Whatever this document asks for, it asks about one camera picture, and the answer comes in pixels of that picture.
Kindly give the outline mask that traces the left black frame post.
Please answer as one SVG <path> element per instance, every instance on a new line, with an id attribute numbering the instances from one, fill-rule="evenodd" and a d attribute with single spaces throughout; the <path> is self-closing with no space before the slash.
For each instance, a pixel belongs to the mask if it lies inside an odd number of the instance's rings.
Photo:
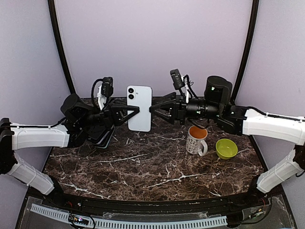
<path id="1" fill-rule="evenodd" d="M 67 58 L 65 55 L 65 50 L 64 50 L 64 46 L 63 46 L 63 42 L 62 42 L 62 38 L 61 38 L 61 32 L 60 32 L 60 27 L 59 27 L 59 20 L 57 17 L 55 1 L 47 0 L 47 2 L 48 2 L 51 26 L 52 26 L 52 30 L 53 30 L 53 36 L 55 39 L 55 44 L 57 47 L 57 52 L 58 52 L 61 67 L 63 70 L 64 78 L 65 78 L 65 81 L 68 86 L 70 94 L 75 94 L 76 90 L 75 90 L 75 86 L 74 86 L 72 76 L 71 76 L 71 73 L 69 70 L 68 61 L 67 61 Z"/>

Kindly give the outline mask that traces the lime green bowl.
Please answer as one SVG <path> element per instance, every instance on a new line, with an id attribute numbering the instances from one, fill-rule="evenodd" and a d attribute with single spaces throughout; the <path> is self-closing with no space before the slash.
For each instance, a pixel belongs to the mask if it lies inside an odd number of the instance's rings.
<path id="1" fill-rule="evenodd" d="M 219 158 L 228 160 L 235 157 L 238 153 L 238 147 L 235 142 L 230 139 L 220 139 L 217 141 L 216 153 Z"/>

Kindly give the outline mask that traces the black front rail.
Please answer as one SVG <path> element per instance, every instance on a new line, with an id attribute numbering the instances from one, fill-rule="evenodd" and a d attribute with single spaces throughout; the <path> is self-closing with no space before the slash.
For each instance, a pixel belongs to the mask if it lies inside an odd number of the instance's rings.
<path id="1" fill-rule="evenodd" d="M 204 198 L 184 201 L 124 201 L 107 200 L 101 198 L 87 198 L 70 194 L 63 194 L 62 198 L 69 207 L 92 214 L 111 213 L 192 213 L 208 211 L 210 213 L 227 213 L 240 211 L 247 207 L 241 200 L 243 194 Z"/>

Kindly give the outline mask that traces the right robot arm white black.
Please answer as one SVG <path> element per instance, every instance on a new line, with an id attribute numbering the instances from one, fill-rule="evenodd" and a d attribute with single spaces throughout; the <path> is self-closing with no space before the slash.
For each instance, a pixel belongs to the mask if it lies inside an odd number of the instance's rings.
<path id="1" fill-rule="evenodd" d="M 305 119 L 264 113 L 255 107 L 237 106 L 230 102 L 232 84 L 220 76 L 209 76 L 202 99 L 186 99 L 176 93 L 169 101 L 150 107 L 150 112 L 168 123 L 186 119 L 208 119 L 223 131 L 233 135 L 260 135 L 295 144 L 293 150 L 268 171 L 253 179 L 243 203 L 253 207 L 262 193 L 289 179 L 305 168 Z"/>

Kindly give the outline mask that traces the light blue smartphone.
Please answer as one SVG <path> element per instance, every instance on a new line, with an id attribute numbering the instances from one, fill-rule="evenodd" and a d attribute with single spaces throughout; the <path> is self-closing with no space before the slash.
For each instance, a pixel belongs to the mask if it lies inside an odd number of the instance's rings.
<path id="1" fill-rule="evenodd" d="M 131 131 L 149 132 L 151 130 L 152 88 L 149 86 L 129 85 L 127 104 L 139 108 L 139 113 L 128 120 Z"/>

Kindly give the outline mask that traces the black phone case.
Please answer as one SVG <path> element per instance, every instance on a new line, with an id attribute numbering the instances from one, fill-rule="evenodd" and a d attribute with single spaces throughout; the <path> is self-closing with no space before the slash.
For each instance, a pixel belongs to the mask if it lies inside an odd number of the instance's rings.
<path id="1" fill-rule="evenodd" d="M 88 140 L 93 144 L 101 144 L 110 135 L 113 126 L 105 127 L 103 125 L 92 126 L 88 130 Z"/>

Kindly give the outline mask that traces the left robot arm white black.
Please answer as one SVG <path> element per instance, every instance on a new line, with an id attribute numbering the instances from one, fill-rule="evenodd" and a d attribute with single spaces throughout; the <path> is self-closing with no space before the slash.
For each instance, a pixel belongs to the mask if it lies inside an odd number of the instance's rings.
<path id="1" fill-rule="evenodd" d="M 33 147 L 76 148 L 89 141 L 106 148 L 116 126 L 121 126 L 138 114 L 139 107 L 110 102 L 103 109 L 86 104 L 78 95 L 69 95 L 54 125 L 20 125 L 8 118 L 0 121 L 0 172 L 30 186 L 57 208 L 67 204 L 60 184 L 24 161 L 16 150 Z"/>

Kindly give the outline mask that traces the white patterned mug yellow inside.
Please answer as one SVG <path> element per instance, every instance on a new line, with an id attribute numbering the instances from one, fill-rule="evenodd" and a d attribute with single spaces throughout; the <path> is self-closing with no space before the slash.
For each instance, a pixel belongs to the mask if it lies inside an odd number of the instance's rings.
<path id="1" fill-rule="evenodd" d="M 186 151 L 192 155 L 205 156 L 208 151 L 208 145 L 205 139 L 208 136 L 206 129 L 200 129 L 196 126 L 191 126 L 188 129 L 186 139 Z"/>

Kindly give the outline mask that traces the stacked phone with teal edge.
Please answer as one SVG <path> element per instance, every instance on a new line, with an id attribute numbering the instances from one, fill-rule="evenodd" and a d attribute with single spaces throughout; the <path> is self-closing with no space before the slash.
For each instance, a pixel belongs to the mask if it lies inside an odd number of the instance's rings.
<path id="1" fill-rule="evenodd" d="M 113 128 L 107 135 L 104 137 L 100 143 L 93 144 L 97 148 L 106 149 L 111 141 L 115 128 Z"/>

